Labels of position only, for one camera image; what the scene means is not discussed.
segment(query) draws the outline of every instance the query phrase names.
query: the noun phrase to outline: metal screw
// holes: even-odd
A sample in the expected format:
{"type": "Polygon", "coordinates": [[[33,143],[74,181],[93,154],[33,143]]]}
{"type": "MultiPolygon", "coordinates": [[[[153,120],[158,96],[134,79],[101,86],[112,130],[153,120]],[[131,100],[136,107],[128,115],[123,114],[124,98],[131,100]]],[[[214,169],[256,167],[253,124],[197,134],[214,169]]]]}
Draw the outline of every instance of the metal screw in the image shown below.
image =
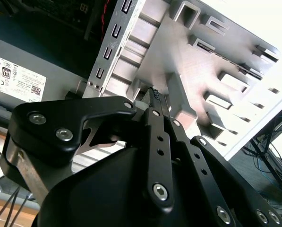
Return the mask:
{"type": "Polygon", "coordinates": [[[203,144],[204,146],[206,146],[206,145],[207,145],[206,141],[205,141],[205,140],[203,140],[202,138],[200,138],[200,139],[199,139],[199,141],[200,141],[200,143],[201,143],[201,144],[203,144]]]}
{"type": "Polygon", "coordinates": [[[222,207],[217,206],[216,208],[217,215],[220,217],[220,219],[225,223],[225,224],[230,224],[231,223],[231,218],[227,211],[225,211],[222,207]]]}
{"type": "Polygon", "coordinates": [[[56,136],[62,141],[70,141],[73,138],[73,133],[69,129],[58,129],[56,136]]]}
{"type": "Polygon", "coordinates": [[[124,105],[125,105],[127,108],[132,108],[132,104],[130,104],[130,103],[124,102],[124,105]]]}
{"type": "Polygon", "coordinates": [[[271,218],[279,225],[281,222],[280,220],[278,219],[278,217],[272,212],[272,211],[269,211],[269,214],[271,216],[271,218]]]}
{"type": "Polygon", "coordinates": [[[180,123],[179,123],[177,120],[173,120],[173,123],[174,123],[176,126],[180,127],[180,123]]]}
{"type": "Polygon", "coordinates": [[[160,116],[160,113],[157,112],[156,110],[152,110],[152,112],[154,113],[155,116],[160,116]]]}
{"type": "Polygon", "coordinates": [[[261,211],[256,211],[256,214],[258,215],[259,219],[262,220],[265,224],[268,224],[268,219],[267,217],[261,212],[261,211]]]}
{"type": "Polygon", "coordinates": [[[159,200],[162,201],[165,201],[168,198],[168,193],[166,188],[159,183],[156,183],[154,185],[154,194],[159,198],[159,200]]]}
{"type": "Polygon", "coordinates": [[[46,118],[40,113],[33,113],[29,116],[29,121],[33,124],[44,124],[46,123],[46,118]]]}

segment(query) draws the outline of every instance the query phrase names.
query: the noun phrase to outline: grey surface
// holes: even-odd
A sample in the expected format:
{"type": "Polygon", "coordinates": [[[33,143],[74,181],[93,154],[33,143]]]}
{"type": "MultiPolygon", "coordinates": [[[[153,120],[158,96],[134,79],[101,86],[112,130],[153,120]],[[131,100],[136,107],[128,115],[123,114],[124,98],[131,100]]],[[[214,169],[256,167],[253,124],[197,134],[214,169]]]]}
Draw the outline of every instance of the grey surface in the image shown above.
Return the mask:
{"type": "Polygon", "coordinates": [[[122,49],[135,25],[138,16],[142,10],[145,0],[119,0],[115,6],[114,13],[105,33],[98,57],[91,70],[87,87],[85,89],[84,98],[101,96],[110,80],[111,74],[116,66],[122,49]],[[131,4],[126,13],[122,10],[131,4]],[[113,36],[115,29],[119,30],[117,37],[113,36]],[[106,49],[112,50],[109,59],[104,58],[106,49]],[[101,77],[97,77],[98,71],[101,71],[101,77]]]}
{"type": "Polygon", "coordinates": [[[209,123],[206,112],[214,111],[211,106],[204,103],[203,94],[207,90],[218,94],[225,101],[230,101],[229,93],[233,91],[232,88],[217,79],[222,71],[250,86],[254,85],[255,81],[239,73],[239,69],[228,61],[215,55],[209,56],[188,45],[190,36],[195,35],[212,45],[217,53],[237,64],[246,64],[263,72],[268,71],[271,65],[252,54],[255,46],[262,45],[273,52],[277,50],[205,4],[196,0],[190,2],[201,8],[201,15],[193,28],[189,30],[166,14],[141,63],[137,78],[155,86],[159,92],[167,94],[165,88],[169,74],[182,75],[189,103],[197,112],[198,123],[205,125],[209,123]],[[201,24],[201,17],[205,15],[213,16],[229,27],[224,36],[201,24]]]}

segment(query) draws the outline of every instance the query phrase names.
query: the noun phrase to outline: metal linkage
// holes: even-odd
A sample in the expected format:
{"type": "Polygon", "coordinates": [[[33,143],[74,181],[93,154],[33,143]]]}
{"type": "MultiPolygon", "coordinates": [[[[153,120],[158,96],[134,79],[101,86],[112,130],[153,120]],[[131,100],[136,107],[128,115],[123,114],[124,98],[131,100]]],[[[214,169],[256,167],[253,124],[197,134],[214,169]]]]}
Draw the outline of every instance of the metal linkage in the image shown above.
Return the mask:
{"type": "Polygon", "coordinates": [[[234,210],[243,226],[282,226],[282,219],[273,207],[265,202],[211,144],[200,136],[194,137],[190,143],[201,149],[225,200],[229,202],[230,209],[234,210]]]}
{"type": "MultiPolygon", "coordinates": [[[[201,191],[201,199],[205,204],[204,212],[207,214],[208,223],[213,223],[214,226],[225,226],[224,224],[236,226],[201,149],[191,145],[184,128],[171,119],[167,119],[166,131],[171,139],[171,154],[179,158],[182,165],[187,166],[185,169],[188,171],[188,175],[193,176],[194,187],[201,191]]],[[[207,144],[204,139],[201,139],[201,141],[203,144],[207,144]]]]}
{"type": "Polygon", "coordinates": [[[164,96],[149,89],[142,101],[148,108],[104,97],[13,111],[1,166],[42,204],[36,226],[282,227],[205,139],[189,140],[164,96]],[[76,152],[118,140],[124,149],[72,174],[76,152]]]}

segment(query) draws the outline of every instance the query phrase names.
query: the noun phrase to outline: rectangular slot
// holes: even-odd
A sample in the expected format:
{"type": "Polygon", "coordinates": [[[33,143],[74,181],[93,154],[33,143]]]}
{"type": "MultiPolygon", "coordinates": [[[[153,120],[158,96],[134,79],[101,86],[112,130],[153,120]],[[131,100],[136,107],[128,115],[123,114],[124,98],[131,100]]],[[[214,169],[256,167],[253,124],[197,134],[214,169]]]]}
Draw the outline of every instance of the rectangular slot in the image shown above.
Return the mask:
{"type": "Polygon", "coordinates": [[[112,31],[112,37],[118,38],[120,31],[121,31],[121,28],[122,28],[122,26],[115,24],[113,31],[112,31]]]}
{"type": "Polygon", "coordinates": [[[206,100],[207,103],[211,104],[211,105],[214,105],[214,106],[219,106],[219,107],[222,107],[226,110],[229,110],[230,107],[232,106],[231,103],[228,103],[227,101],[225,100],[222,100],[221,98],[219,97],[216,97],[214,95],[211,95],[209,92],[207,92],[205,95],[204,95],[204,99],[206,100]]]}
{"type": "Polygon", "coordinates": [[[220,142],[220,141],[217,141],[219,144],[221,144],[222,146],[224,146],[224,147],[226,147],[227,146],[227,144],[225,144],[225,143],[222,143],[222,142],[220,142]]]}
{"type": "Polygon", "coordinates": [[[104,58],[108,60],[109,57],[111,56],[111,52],[112,52],[112,49],[106,47],[106,50],[105,50],[105,53],[104,53],[104,58]]]}
{"type": "Polygon", "coordinates": [[[224,36],[226,30],[228,30],[230,27],[227,26],[222,21],[216,19],[215,17],[206,15],[203,19],[203,24],[208,27],[209,29],[215,31],[216,33],[224,36]]]}
{"type": "Polygon", "coordinates": [[[254,103],[253,105],[257,106],[260,109],[264,109],[264,106],[259,103],[254,103]]]}
{"type": "Polygon", "coordinates": [[[272,91],[274,94],[278,94],[279,90],[275,89],[275,88],[269,88],[269,91],[272,91]]]}
{"type": "Polygon", "coordinates": [[[195,24],[198,16],[201,13],[201,9],[188,1],[183,1],[178,9],[174,9],[175,12],[171,13],[171,18],[187,27],[189,30],[195,24]]]}
{"type": "Polygon", "coordinates": [[[232,75],[226,73],[226,72],[221,72],[219,75],[219,80],[230,86],[231,88],[240,91],[240,92],[245,92],[246,89],[249,87],[248,84],[246,84],[245,82],[233,77],[232,75]]]}
{"type": "Polygon", "coordinates": [[[262,60],[266,61],[267,63],[276,63],[279,60],[277,54],[273,53],[272,51],[260,45],[256,48],[257,51],[254,51],[254,54],[260,57],[262,60]]]}
{"type": "Polygon", "coordinates": [[[248,123],[251,121],[251,120],[248,119],[247,117],[241,117],[241,119],[244,120],[245,122],[248,122],[248,123]]]}
{"type": "Polygon", "coordinates": [[[99,78],[99,79],[101,79],[102,76],[103,76],[103,73],[104,73],[104,70],[101,69],[101,68],[99,68],[98,71],[97,71],[96,77],[99,78]]]}
{"type": "Polygon", "coordinates": [[[125,0],[122,6],[122,12],[127,14],[130,8],[132,0],[125,0]]]}
{"type": "Polygon", "coordinates": [[[215,47],[211,46],[210,44],[206,43],[205,41],[197,38],[195,35],[192,35],[189,38],[189,44],[194,47],[197,48],[199,51],[206,53],[206,54],[211,54],[212,52],[214,52],[215,47]]]}

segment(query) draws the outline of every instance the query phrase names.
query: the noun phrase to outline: metal panel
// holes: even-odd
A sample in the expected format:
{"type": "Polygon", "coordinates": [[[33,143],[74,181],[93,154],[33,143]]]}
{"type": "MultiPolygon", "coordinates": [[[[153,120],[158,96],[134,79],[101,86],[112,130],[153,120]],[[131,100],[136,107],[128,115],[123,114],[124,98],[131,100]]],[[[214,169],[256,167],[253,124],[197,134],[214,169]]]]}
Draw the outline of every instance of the metal panel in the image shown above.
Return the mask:
{"type": "Polygon", "coordinates": [[[117,2],[98,57],[88,79],[83,95],[84,98],[101,96],[104,93],[120,53],[126,44],[144,3],[145,0],[119,0],[117,2]],[[107,48],[111,50],[108,59],[104,57],[107,48]]]}
{"type": "Polygon", "coordinates": [[[161,22],[169,4],[163,0],[147,0],[142,9],[142,14],[156,22],[161,22]]]}
{"type": "Polygon", "coordinates": [[[132,81],[135,77],[135,73],[137,72],[138,68],[119,59],[118,63],[113,71],[113,74],[128,80],[132,81]]]}
{"type": "Polygon", "coordinates": [[[128,49],[132,52],[135,52],[141,56],[145,56],[147,49],[131,40],[128,40],[125,46],[125,49],[128,49]]]}
{"type": "Polygon", "coordinates": [[[128,88],[129,88],[128,84],[116,78],[111,78],[107,85],[106,91],[111,92],[118,96],[127,97],[126,91],[128,90],[128,88]]]}
{"type": "Polygon", "coordinates": [[[142,40],[146,44],[150,44],[157,30],[157,27],[139,18],[131,32],[131,36],[142,40]]]}

